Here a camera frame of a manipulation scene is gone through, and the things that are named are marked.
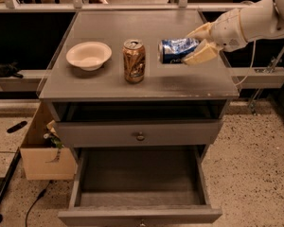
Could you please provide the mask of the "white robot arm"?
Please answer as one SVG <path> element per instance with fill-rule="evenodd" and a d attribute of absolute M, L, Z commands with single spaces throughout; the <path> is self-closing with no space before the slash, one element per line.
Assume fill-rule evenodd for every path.
<path fill-rule="evenodd" d="M 210 61 L 220 51 L 233 52 L 256 40 L 284 39 L 284 0 L 260 0 L 243 9 L 231 9 L 186 36 L 200 42 L 182 58 L 187 65 Z"/>

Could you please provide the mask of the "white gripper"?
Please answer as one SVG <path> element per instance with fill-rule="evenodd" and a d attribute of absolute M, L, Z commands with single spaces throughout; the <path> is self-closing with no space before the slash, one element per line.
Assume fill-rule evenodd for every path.
<path fill-rule="evenodd" d="M 186 65 L 210 61 L 215 59 L 221 50 L 233 52 L 247 45 L 241 30 L 238 9 L 223 13 L 212 24 L 207 22 L 188 33 L 186 37 L 201 42 L 193 52 L 182 58 Z"/>

